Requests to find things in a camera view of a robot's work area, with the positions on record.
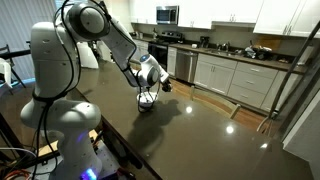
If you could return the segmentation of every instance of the kitchen counter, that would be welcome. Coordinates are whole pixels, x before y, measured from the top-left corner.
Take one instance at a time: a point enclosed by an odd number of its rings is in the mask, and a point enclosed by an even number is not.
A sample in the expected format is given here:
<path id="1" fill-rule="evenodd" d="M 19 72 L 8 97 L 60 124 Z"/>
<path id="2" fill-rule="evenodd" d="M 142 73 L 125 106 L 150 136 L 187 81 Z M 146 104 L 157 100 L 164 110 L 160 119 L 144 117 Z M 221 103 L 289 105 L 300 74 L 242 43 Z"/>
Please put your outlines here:
<path id="1" fill-rule="evenodd" d="M 136 88 L 115 64 L 99 66 L 83 69 L 77 89 L 163 179 L 313 179 L 282 143 L 174 92 L 160 90 L 152 111 L 139 113 Z"/>
<path id="2" fill-rule="evenodd" d="M 145 42 L 154 41 L 154 39 L 152 39 L 150 37 L 143 37 L 142 39 L 137 39 L 137 38 L 133 37 L 133 39 L 145 41 Z M 277 69 L 280 71 L 287 71 L 291 66 L 291 64 L 281 63 L 281 62 L 277 62 L 277 61 L 262 61 L 262 60 L 250 59 L 250 58 L 246 58 L 246 57 L 242 57 L 242 56 L 238 56 L 238 55 L 233 55 L 233 56 L 219 55 L 216 53 L 207 52 L 207 50 L 209 50 L 210 48 L 191 48 L 190 44 L 170 44 L 169 47 L 175 47 L 178 49 L 189 50 L 189 51 L 203 53 L 203 54 L 207 54 L 207 55 L 211 55 L 211 56 L 222 57 L 222 58 L 226 58 L 226 59 L 230 59 L 230 60 L 235 60 L 238 62 L 255 64 L 255 65 L 264 66 L 264 67 L 268 67 L 268 68 L 272 68 L 272 69 Z M 306 66 L 296 66 L 296 68 L 294 69 L 293 72 L 297 73 L 297 74 L 304 74 L 306 72 L 306 70 L 307 70 Z"/>

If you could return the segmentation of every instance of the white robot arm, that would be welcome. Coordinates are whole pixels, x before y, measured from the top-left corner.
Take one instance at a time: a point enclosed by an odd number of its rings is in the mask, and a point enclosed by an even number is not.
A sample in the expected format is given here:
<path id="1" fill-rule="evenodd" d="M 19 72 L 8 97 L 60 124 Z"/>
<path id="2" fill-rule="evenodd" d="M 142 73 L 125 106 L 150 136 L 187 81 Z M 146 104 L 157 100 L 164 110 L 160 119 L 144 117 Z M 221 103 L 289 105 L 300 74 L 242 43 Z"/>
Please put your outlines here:
<path id="1" fill-rule="evenodd" d="M 131 86 L 151 87 L 160 81 L 164 91 L 171 91 L 169 74 L 151 55 L 141 57 L 141 71 L 131 69 L 129 61 L 136 45 L 121 23 L 111 17 L 106 8 L 88 3 L 76 4 L 68 10 L 64 19 L 64 26 L 76 41 L 104 41 Z"/>
<path id="2" fill-rule="evenodd" d="M 104 41 L 131 86 L 149 88 L 160 81 L 164 91 L 171 91 L 168 74 L 151 55 L 141 57 L 141 71 L 131 69 L 129 60 L 136 45 L 105 8 L 94 1 L 95 4 L 74 5 L 66 2 L 61 9 L 61 22 L 57 21 L 56 14 L 53 23 L 41 22 L 32 27 L 30 47 L 36 84 L 33 99 L 21 111 L 22 122 L 37 129 L 38 140 L 41 129 L 63 133 L 57 145 L 63 161 L 50 174 L 50 179 L 59 180 L 78 179 L 87 170 L 98 177 L 105 168 L 88 137 L 89 130 L 100 122 L 99 108 L 87 102 L 64 99 L 77 86 L 81 73 L 79 53 L 75 51 L 77 42 Z"/>

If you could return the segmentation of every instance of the kitchen sink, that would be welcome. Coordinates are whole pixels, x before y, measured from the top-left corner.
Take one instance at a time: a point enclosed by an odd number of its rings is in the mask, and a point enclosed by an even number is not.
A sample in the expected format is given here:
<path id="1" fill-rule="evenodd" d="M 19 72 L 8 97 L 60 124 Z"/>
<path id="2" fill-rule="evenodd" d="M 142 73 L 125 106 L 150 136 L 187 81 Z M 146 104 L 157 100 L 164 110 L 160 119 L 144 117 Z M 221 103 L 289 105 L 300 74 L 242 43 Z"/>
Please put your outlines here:
<path id="1" fill-rule="evenodd" d="M 235 56 L 236 55 L 235 52 L 220 51 L 217 49 L 207 49 L 207 50 L 204 50 L 204 52 L 212 53 L 212 54 L 219 54 L 219 55 L 223 55 L 223 56 Z"/>

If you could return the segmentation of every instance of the countertop appliance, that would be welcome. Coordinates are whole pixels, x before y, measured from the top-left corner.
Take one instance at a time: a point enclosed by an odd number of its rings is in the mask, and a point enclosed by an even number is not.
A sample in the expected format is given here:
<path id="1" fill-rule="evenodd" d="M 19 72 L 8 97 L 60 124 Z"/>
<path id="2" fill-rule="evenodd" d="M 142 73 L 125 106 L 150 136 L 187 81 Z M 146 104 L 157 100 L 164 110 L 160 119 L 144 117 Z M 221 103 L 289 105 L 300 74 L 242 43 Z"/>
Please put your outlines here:
<path id="1" fill-rule="evenodd" d="M 160 66 L 167 70 L 168 45 L 183 41 L 183 34 L 176 31 L 163 31 L 157 40 L 150 41 L 148 52 L 156 58 Z"/>
<path id="2" fill-rule="evenodd" d="M 198 61 L 198 53 L 178 50 L 175 76 L 177 79 L 193 83 Z"/>
<path id="3" fill-rule="evenodd" d="M 157 6 L 158 24 L 178 24 L 179 6 Z"/>
<path id="4" fill-rule="evenodd" d="M 209 46 L 209 36 L 200 36 L 199 48 L 208 48 Z"/>

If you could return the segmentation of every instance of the stainless steel microwave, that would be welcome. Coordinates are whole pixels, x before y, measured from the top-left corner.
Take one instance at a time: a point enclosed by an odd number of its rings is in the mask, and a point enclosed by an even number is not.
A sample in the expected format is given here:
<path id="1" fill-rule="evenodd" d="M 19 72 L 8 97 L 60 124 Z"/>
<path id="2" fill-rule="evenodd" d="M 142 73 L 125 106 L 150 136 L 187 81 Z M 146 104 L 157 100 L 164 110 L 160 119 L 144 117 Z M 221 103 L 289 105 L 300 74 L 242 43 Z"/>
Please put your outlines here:
<path id="1" fill-rule="evenodd" d="M 179 6 L 157 6 L 158 24 L 178 24 Z"/>

